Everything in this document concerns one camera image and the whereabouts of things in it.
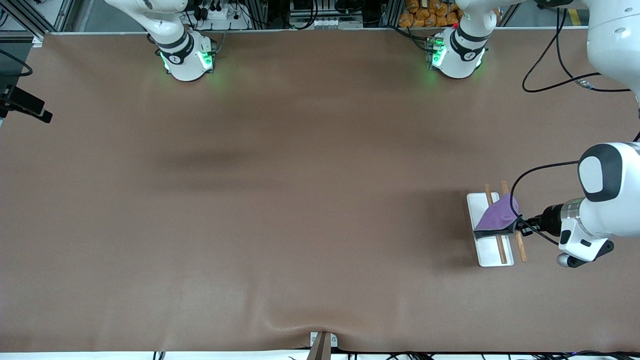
black cable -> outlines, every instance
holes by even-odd
[[[483,360],[486,360],[486,357],[484,357],[484,354],[480,354],[480,356],[482,356]],[[507,354],[507,357],[509,360],[511,360],[511,354]]]
[[[0,24],[0,28],[2,28],[4,26],[4,24],[6,24],[6,21],[8,19],[9,19],[9,13],[7,13],[4,10],[0,9],[0,20],[2,21],[2,24]]]
[[[424,47],[424,46],[422,46],[422,45],[418,44],[418,40],[416,40],[415,36],[413,36],[413,35],[411,34],[411,29],[410,29],[410,28],[407,28],[406,30],[407,30],[407,32],[409,33],[409,36],[411,37],[411,40],[413,40],[413,44],[414,44],[418,49],[420,49],[420,50],[422,50],[422,51],[424,51],[424,52],[427,52],[427,53],[430,53],[430,52],[431,52],[431,51],[430,51],[429,49],[427,49],[426,47]]]
[[[524,79],[522,80],[522,90],[524,90],[525,92],[529,92],[529,93],[534,93],[534,92],[543,92],[543,91],[551,90],[551,89],[553,89],[553,88],[557,88],[557,87],[560,87],[560,86],[563,86],[563,85],[567,85],[568,83],[573,83],[573,82],[575,82],[576,80],[586,79],[586,78],[590,78],[590,77],[592,77],[592,76],[598,76],[598,75],[600,75],[600,73],[599,73],[599,72],[590,72],[589,74],[584,74],[584,75],[581,75],[581,76],[576,76],[575,78],[571,78],[571,79],[569,79],[569,80],[565,80],[565,81],[563,81],[563,82],[561,82],[561,83],[553,84],[553,85],[547,86],[547,87],[545,87],[545,88],[539,88],[539,89],[531,90],[531,89],[527,89],[527,88],[526,88],[526,86],[525,86],[525,82],[527,81],[527,78],[528,78],[528,77],[529,77],[529,75],[531,74],[531,71],[533,71],[533,68],[532,68],[532,69],[527,73],[527,75],[526,75],[526,76],[524,77]]]
[[[507,26],[507,24],[509,24],[509,21],[511,21],[511,18],[513,18],[516,11],[518,11],[518,9],[520,8],[520,5],[522,5],[522,3],[515,5],[515,8],[513,8],[513,11],[509,14],[509,17],[507,19],[503,19],[500,26]]]
[[[640,108],[638,109],[638,121],[640,121]],[[638,140],[640,140],[640,131],[638,131],[638,134],[636,134],[636,137],[632,141],[636,142]]]
[[[573,74],[564,65],[564,61],[562,60],[562,54],[560,52],[560,32],[564,28],[564,22],[566,20],[567,13],[568,13],[568,10],[564,9],[562,22],[560,22],[560,9],[559,8],[556,9],[556,54],[558,57],[558,62],[560,63],[560,66],[564,70],[564,73],[567,74],[569,78],[572,78]],[[587,89],[596,91],[596,92],[629,92],[631,91],[631,89],[600,89],[600,88],[592,87],[591,84],[589,84],[589,87],[587,87]]]
[[[26,62],[16,58],[15,56],[11,55],[10,53],[7,53],[6,51],[0,49],[0,54],[5,55],[6,57],[8,57],[9,59],[19,63],[20,65],[24,66],[25,68],[27,68],[26,72],[21,72],[19,74],[0,74],[0,76],[17,76],[17,77],[22,77],[22,76],[29,76],[31,74],[33,74],[33,69],[27,65]]]
[[[593,350],[587,350],[587,351],[580,351],[580,352],[572,352],[571,354],[558,353],[558,354],[528,354],[528,355],[535,357],[537,360],[565,360],[565,359],[570,359],[574,356],[598,356],[598,357],[611,356],[616,360],[632,360],[631,356],[637,357],[638,354],[630,353],[630,352],[597,352]]]
[[[509,194],[509,206],[511,207],[511,211],[513,212],[513,214],[518,218],[519,221],[521,221],[523,224],[525,224],[529,229],[531,229],[534,233],[542,236],[544,239],[547,239],[547,241],[549,241],[550,243],[553,243],[555,245],[558,245],[558,242],[553,240],[552,238],[548,237],[547,235],[544,235],[543,233],[541,233],[540,231],[538,231],[537,229],[534,229],[531,224],[529,224],[526,220],[524,220],[520,214],[518,214],[516,212],[516,209],[513,207],[513,194],[516,191],[516,186],[518,185],[518,183],[520,182],[520,180],[522,180],[523,177],[529,175],[530,173],[534,172],[534,171],[538,171],[538,170],[542,170],[545,168],[552,168],[552,167],[562,167],[565,165],[575,165],[577,164],[578,161],[565,161],[564,163],[554,163],[554,164],[549,164],[549,165],[542,165],[539,167],[534,167],[532,169],[529,169],[527,171],[525,171],[524,173],[522,173],[522,175],[518,176],[518,179],[516,179],[516,181],[513,183],[513,187],[511,188],[511,193]]]
[[[220,46],[216,48],[215,54],[218,54],[220,51],[222,51],[222,47],[225,45],[225,40],[227,39],[227,33],[228,30],[225,31],[224,35],[222,35],[222,41],[220,42]]]
[[[339,13],[343,13],[343,14],[346,14],[346,15],[353,15],[353,13],[361,12],[363,7],[364,7],[364,5],[363,5],[363,6],[361,6],[361,7],[359,7],[359,8],[355,8],[355,9],[337,8],[337,7],[336,7],[336,8],[335,8],[335,10],[336,10],[337,12],[339,12]]]
[[[289,21],[286,19],[287,18],[287,10],[284,7],[284,4],[288,3],[289,0],[281,0],[280,1],[280,18],[282,19],[282,24],[288,28],[288,29],[297,29],[297,30],[304,30],[307,29],[309,26],[313,25],[316,21],[316,19],[318,18],[318,11],[319,11],[319,7],[318,7],[318,1],[314,0],[314,5],[316,7],[316,13],[314,14],[314,6],[311,6],[311,10],[310,10],[310,18],[309,21],[307,21],[307,23],[300,29],[296,28],[295,26],[291,25],[291,23],[289,23]]]
[[[404,31],[402,31],[402,30],[401,30],[400,28],[398,28],[397,26],[393,26],[393,25],[386,25],[386,26],[384,26],[384,28],[393,29],[393,30],[395,30],[397,33],[399,33],[400,35],[402,35],[402,36],[404,36],[404,37],[406,37],[406,38],[413,38],[413,39],[416,39],[416,40],[423,40],[423,41],[426,41],[426,40],[427,40],[427,38],[426,38],[426,37],[418,37],[418,36],[415,36],[415,35],[411,35],[411,34],[405,33]]]
[[[360,23],[361,23],[361,24],[373,24],[373,23],[375,23],[375,22],[380,21],[380,19],[381,19],[381,18],[382,18],[382,16],[381,16],[381,17],[378,17],[376,20],[360,21]]]
[[[257,22],[260,25],[266,25],[266,26],[269,25],[269,22],[260,21],[254,18],[249,12],[245,11],[242,6],[240,6],[240,10],[242,10],[242,13],[245,14],[247,17],[249,17],[249,19],[253,20],[254,22]]]
[[[163,360],[166,351],[154,351],[154,360],[156,360],[156,355],[158,355],[158,360]]]
[[[191,16],[187,12],[187,10],[184,10],[184,14],[187,15],[187,20],[189,21],[189,26],[191,26],[191,29],[195,30],[196,28],[194,27],[193,23],[191,22]]]

green led light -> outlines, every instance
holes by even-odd
[[[433,66],[439,67],[442,65],[442,60],[447,54],[447,47],[442,45],[439,50],[433,55]]]
[[[482,52],[480,52],[480,55],[478,55],[478,62],[476,63],[476,67],[482,64],[482,55],[484,55],[484,49],[482,49]]]
[[[202,63],[202,66],[205,69],[210,69],[211,68],[211,55],[209,55],[208,53],[202,53],[202,52],[198,52],[198,57],[200,59],[200,62]]]
[[[166,62],[166,58],[163,53],[160,53],[160,57],[162,58],[162,62],[164,63],[164,68],[169,71],[169,64]]]

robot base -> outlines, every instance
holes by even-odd
[[[491,196],[494,202],[500,199],[500,195],[498,195],[498,193],[491,193]],[[476,225],[482,218],[484,212],[489,208],[489,203],[487,202],[486,195],[484,193],[470,193],[467,194],[467,206],[469,207],[471,229],[473,230],[476,228]],[[498,250],[498,244],[495,236],[480,239],[474,236],[474,243],[476,245],[476,252],[478,255],[478,264],[480,266],[513,265],[513,253],[511,251],[511,244],[509,243],[509,236],[500,236],[500,241],[502,241],[504,253],[507,256],[506,264],[500,262],[500,251]]]
[[[463,79],[471,75],[480,66],[484,50],[480,55],[475,55],[472,61],[463,61],[460,56],[453,51],[451,45],[451,35],[456,31],[454,28],[447,28],[443,32],[435,35],[437,39],[442,39],[442,44],[436,45],[434,52],[427,54],[427,61],[434,69],[442,71],[442,74],[454,79]]]
[[[189,34],[193,37],[193,50],[181,64],[174,64],[162,56],[167,73],[180,81],[194,81],[207,72],[213,72],[216,61],[216,42],[197,31],[189,31]]]

wooden stick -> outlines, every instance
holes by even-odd
[[[509,187],[507,186],[507,182],[502,180],[500,182],[502,185],[502,194],[507,195],[509,193]],[[520,230],[516,230],[516,241],[518,242],[518,251],[520,251],[520,260],[523,263],[527,262],[527,252],[524,250],[524,242],[522,241],[522,233]]]
[[[489,184],[484,186],[484,193],[486,194],[486,200],[489,206],[493,205],[493,197],[491,196],[491,188]],[[504,244],[502,243],[502,237],[500,235],[495,236],[495,240],[498,242],[498,251],[500,252],[500,262],[507,263],[507,254],[504,253]]]
[[[527,253],[524,250],[524,242],[522,242],[522,233],[520,230],[516,231],[516,240],[518,241],[518,250],[520,251],[520,260],[523,263],[527,262]]]

black bracket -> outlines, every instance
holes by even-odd
[[[5,118],[9,111],[19,111],[45,122],[51,122],[53,115],[44,110],[44,101],[15,85],[7,85],[0,94],[0,118]]]
[[[540,9],[555,8],[556,6],[569,5],[573,0],[535,0]]]
[[[600,256],[603,256],[612,252],[613,248],[614,246],[611,240],[605,241],[602,247],[600,248],[600,251],[598,251],[598,254],[596,255],[595,259],[593,259],[593,261],[596,261]],[[574,258],[573,256],[569,256],[569,258],[566,260],[566,263],[570,268],[577,268],[579,266],[586,264],[587,261]]]

